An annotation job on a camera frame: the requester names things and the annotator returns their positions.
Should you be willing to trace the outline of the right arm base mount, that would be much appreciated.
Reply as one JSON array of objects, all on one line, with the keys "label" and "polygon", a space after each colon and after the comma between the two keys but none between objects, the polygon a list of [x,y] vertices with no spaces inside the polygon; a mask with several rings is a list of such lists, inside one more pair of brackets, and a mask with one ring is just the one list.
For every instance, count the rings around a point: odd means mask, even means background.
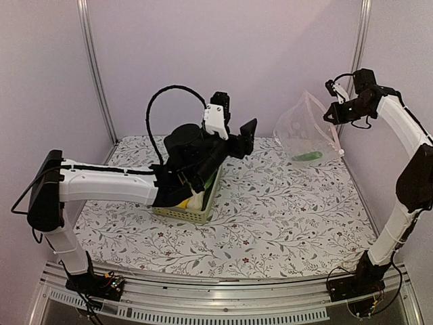
[{"label": "right arm base mount", "polygon": [[331,302],[372,295],[385,289],[383,280],[351,273],[342,267],[336,267],[328,274],[325,286]]}]

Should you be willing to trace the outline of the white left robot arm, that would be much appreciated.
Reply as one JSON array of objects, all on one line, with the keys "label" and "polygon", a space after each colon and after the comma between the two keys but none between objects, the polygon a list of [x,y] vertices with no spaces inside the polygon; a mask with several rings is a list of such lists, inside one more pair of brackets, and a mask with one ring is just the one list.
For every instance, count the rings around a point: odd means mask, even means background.
[{"label": "white left robot arm", "polygon": [[75,284],[87,294],[96,293],[101,281],[66,222],[64,203],[100,200],[175,207],[203,192],[226,158],[250,155],[256,126],[257,120],[252,119],[239,135],[224,139],[195,124],[181,125],[164,138],[168,160],[142,170],[82,165],[52,150],[31,185],[27,221],[47,238]]}]

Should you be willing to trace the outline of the aluminium front rail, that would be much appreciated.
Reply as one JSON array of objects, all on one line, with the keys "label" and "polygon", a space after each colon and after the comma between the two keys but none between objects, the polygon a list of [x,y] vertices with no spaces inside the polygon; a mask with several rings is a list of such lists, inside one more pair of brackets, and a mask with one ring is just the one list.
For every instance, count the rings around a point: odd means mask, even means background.
[{"label": "aluminium front rail", "polygon": [[95,263],[124,277],[119,301],[99,302],[96,324],[426,324],[404,265],[385,275],[378,314],[351,314],[332,301],[327,275],[224,279],[180,276]]}]

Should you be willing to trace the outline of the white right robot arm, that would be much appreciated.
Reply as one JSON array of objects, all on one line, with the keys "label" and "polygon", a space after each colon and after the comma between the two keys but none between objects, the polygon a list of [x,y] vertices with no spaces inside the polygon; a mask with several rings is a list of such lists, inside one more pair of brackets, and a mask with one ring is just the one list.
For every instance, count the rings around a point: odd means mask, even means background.
[{"label": "white right robot arm", "polygon": [[345,125],[362,118],[383,120],[401,143],[401,173],[395,183],[395,204],[378,239],[363,253],[350,289],[364,295],[383,278],[397,250],[405,245],[419,216],[432,208],[432,136],[403,101],[401,93],[369,86],[352,100],[330,104],[324,121]]}]

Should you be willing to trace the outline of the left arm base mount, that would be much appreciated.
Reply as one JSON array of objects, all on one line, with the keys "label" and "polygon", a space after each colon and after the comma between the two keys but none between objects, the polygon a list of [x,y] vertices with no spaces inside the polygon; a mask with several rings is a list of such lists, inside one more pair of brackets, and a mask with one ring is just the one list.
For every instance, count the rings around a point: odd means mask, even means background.
[{"label": "left arm base mount", "polygon": [[124,278],[115,276],[113,272],[106,275],[98,275],[93,271],[80,275],[70,275],[69,273],[66,275],[68,277],[66,288],[84,297],[96,297],[117,302],[122,297]]}]

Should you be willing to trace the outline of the clear zip top bag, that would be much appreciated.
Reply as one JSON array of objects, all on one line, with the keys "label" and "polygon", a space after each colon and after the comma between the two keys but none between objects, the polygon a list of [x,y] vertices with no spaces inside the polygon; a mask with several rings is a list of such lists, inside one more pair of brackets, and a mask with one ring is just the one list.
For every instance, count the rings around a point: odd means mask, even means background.
[{"label": "clear zip top bag", "polygon": [[[323,120],[325,112],[325,106],[304,91],[297,104],[279,117],[273,136],[292,162],[298,165],[319,164],[344,156],[336,127]],[[294,156],[314,151],[322,152],[323,157],[310,162],[292,160]]]}]

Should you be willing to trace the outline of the yellow lemon toy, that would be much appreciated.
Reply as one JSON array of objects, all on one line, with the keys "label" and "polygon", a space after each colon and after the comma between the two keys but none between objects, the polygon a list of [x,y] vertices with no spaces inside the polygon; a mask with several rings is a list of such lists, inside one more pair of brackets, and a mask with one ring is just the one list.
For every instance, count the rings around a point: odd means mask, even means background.
[{"label": "yellow lemon toy", "polygon": [[179,208],[181,208],[181,209],[186,209],[187,208],[187,203],[188,203],[188,199],[187,200],[184,200],[183,202],[181,202],[181,203],[179,203],[178,205],[177,205],[177,207],[179,207]]}]

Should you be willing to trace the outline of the left aluminium frame post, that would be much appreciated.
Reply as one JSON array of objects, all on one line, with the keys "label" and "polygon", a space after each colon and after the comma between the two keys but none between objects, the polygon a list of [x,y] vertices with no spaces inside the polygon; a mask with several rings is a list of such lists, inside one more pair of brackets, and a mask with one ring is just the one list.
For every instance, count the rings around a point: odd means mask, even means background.
[{"label": "left aluminium frame post", "polygon": [[86,0],[78,0],[77,2],[78,16],[80,20],[81,30],[83,34],[83,42],[87,55],[87,60],[89,63],[89,70],[91,73],[91,78],[93,81],[93,86],[95,89],[95,94],[99,109],[101,111],[101,116],[104,121],[106,131],[110,141],[115,146],[118,143],[118,136],[115,130],[114,121],[110,113],[108,101],[106,98],[106,93],[104,89],[104,84],[101,77],[101,72],[99,69],[99,64],[97,61],[97,54],[95,43],[93,39],[93,33],[91,28],[91,17],[89,12],[89,4]]}]

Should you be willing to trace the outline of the beige perforated plastic basket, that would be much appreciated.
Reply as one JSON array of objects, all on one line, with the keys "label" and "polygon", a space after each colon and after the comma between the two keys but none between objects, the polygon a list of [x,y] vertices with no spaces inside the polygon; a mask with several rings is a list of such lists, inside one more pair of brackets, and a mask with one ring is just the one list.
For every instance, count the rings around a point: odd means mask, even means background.
[{"label": "beige perforated plastic basket", "polygon": [[207,207],[204,211],[193,211],[191,209],[181,209],[177,206],[175,207],[154,207],[153,212],[157,215],[171,217],[174,219],[180,219],[183,221],[188,221],[192,223],[204,224],[210,216],[210,211],[212,208],[212,203],[215,199],[219,181],[222,175],[222,167],[219,167],[219,172],[217,176],[217,182],[215,184],[214,190],[211,193],[210,200],[208,201]]}]

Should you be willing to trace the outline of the green bok choy toy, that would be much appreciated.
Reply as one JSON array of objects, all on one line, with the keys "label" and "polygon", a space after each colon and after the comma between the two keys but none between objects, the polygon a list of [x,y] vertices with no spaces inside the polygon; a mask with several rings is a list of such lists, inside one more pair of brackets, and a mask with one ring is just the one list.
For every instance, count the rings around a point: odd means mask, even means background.
[{"label": "green bok choy toy", "polygon": [[215,184],[217,182],[219,170],[217,170],[213,176],[204,185],[204,191],[200,193],[193,192],[193,196],[187,201],[187,208],[193,211],[204,211],[207,207],[208,201],[212,191],[214,190]]}]

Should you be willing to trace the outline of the floral patterned tablecloth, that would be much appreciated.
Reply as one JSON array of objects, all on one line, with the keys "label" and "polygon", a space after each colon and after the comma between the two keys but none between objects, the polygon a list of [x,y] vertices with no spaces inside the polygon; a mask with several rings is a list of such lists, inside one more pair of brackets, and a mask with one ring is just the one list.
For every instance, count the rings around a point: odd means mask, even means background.
[{"label": "floral patterned tablecloth", "polygon": [[271,138],[225,161],[204,224],[89,201],[75,225],[92,260],[206,277],[284,278],[355,267],[375,241],[344,165],[296,165]]}]

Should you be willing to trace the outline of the green cucumber toy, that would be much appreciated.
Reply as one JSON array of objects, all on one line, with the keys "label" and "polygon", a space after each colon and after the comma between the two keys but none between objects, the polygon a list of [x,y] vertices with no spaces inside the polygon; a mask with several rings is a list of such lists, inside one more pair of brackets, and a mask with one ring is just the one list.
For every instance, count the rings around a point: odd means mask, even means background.
[{"label": "green cucumber toy", "polygon": [[314,151],[314,152],[308,152],[305,154],[300,154],[300,155],[294,156],[292,158],[292,160],[296,161],[296,162],[310,162],[310,161],[314,161],[314,160],[319,160],[322,157],[323,157],[322,152]]}]

